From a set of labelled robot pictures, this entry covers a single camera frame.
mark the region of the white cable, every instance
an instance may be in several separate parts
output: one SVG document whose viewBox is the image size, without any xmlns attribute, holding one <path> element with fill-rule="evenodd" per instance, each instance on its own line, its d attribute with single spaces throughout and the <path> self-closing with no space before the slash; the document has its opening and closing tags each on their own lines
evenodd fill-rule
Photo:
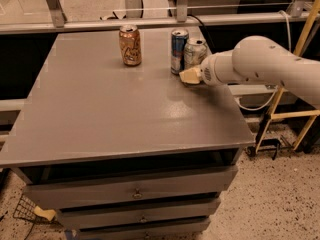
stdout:
<svg viewBox="0 0 320 240">
<path fill-rule="evenodd" d="M 238 103 L 238 106 L 239 106 L 240 108 L 244 109 L 244 110 L 248 110 L 248 111 L 258 111 L 258 110 L 263 109 L 264 107 L 266 107 L 266 106 L 271 102 L 271 100 L 273 99 L 273 97 L 274 97 L 274 95 L 276 94 L 277 90 L 278 90 L 278 88 L 276 88 L 276 89 L 274 90 L 274 92 L 272 93 L 272 95 L 270 96 L 270 98 L 267 100 L 267 102 L 266 102 L 265 104 L 263 104 L 262 106 L 258 107 L 258 108 L 246 108 L 246 107 L 242 106 L 242 105 L 240 104 L 240 99 L 239 99 L 239 98 L 237 98 L 236 101 L 237 101 L 237 103 Z"/>
<path fill-rule="evenodd" d="M 288 33 L 288 43 L 289 43 L 289 52 L 291 52 L 291 31 L 290 31 L 290 23 L 289 23 L 289 18 L 288 14 L 285 11 L 279 11 L 279 13 L 285 17 L 286 23 L 287 23 L 287 33 Z"/>
</svg>

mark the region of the dark blue can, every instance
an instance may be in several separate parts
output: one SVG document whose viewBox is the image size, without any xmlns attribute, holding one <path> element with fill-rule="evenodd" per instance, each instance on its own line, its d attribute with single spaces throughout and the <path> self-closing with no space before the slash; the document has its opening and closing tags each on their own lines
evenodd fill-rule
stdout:
<svg viewBox="0 0 320 240">
<path fill-rule="evenodd" d="M 174 29 L 171 32 L 171 72 L 178 75 L 184 70 L 184 46 L 189 38 L 186 29 Z"/>
</svg>

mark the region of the black cable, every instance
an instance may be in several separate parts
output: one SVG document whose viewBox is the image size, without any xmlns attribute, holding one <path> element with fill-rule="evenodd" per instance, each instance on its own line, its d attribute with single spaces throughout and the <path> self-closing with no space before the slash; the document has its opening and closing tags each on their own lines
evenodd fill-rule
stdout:
<svg viewBox="0 0 320 240">
<path fill-rule="evenodd" d="M 28 233 L 28 235 L 25 237 L 24 240 L 27 240 L 27 239 L 28 239 L 28 237 L 30 236 L 30 234 L 31 234 L 31 232 L 32 232 L 32 230 L 33 230 L 33 228 L 34 228 L 34 225 L 35 225 L 35 223 L 33 222 L 32 226 L 31 226 L 31 228 L 30 228 L 30 230 L 29 230 L 29 233 Z"/>
<path fill-rule="evenodd" d="M 216 53 L 216 46 L 215 46 L 214 43 L 213 43 L 213 40 L 212 40 L 212 38 L 211 38 L 211 36 L 210 36 L 210 34 L 209 34 L 209 31 L 208 31 L 208 29 L 207 29 L 207 26 L 206 26 L 206 25 L 202 22 L 202 20 L 200 20 L 197 16 L 195 16 L 195 15 L 193 15 L 193 14 L 188 14 L 188 16 L 193 17 L 193 18 L 195 18 L 197 21 L 199 21 L 199 23 L 201 24 L 201 26 L 204 28 L 207 37 L 209 38 L 210 45 L 211 45 L 211 49 L 212 49 L 211 52 L 212 52 L 212 53 Z"/>
</svg>

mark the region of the floor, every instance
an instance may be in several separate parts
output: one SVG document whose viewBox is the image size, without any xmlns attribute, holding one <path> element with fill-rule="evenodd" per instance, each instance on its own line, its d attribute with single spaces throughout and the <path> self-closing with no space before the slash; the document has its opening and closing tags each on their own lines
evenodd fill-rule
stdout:
<svg viewBox="0 0 320 240">
<path fill-rule="evenodd" d="M 0 0 L 1 24 L 50 22 L 44 0 Z M 153 17 L 154 7 L 166 7 L 167 0 L 146 0 L 150 8 L 145 17 Z M 123 11 L 123 0 L 62 0 L 69 20 L 96 20 L 112 10 Z M 253 134 L 257 123 L 248 120 Z M 269 128 L 270 136 L 284 135 L 289 142 L 294 133 L 285 124 Z M 201 234 L 167 236 L 162 240 L 247 240 L 247 239 L 320 239 L 320 149 L 312 154 L 282 151 L 276 160 L 263 152 L 250 159 L 245 152 L 237 165 L 239 172 L 221 194 L 222 203 L 211 216 L 211 224 Z M 0 240 L 76 239 L 59 225 L 36 225 L 14 218 L 24 187 L 10 173 L 0 194 Z"/>
</svg>

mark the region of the brown soda can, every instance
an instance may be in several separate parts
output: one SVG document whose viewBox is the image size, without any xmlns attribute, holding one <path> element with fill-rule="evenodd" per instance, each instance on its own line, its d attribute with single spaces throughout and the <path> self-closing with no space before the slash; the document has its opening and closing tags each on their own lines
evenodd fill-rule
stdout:
<svg viewBox="0 0 320 240">
<path fill-rule="evenodd" d="M 124 64 L 137 66 L 141 63 L 140 33 L 136 25 L 124 25 L 120 28 L 119 45 Z"/>
</svg>

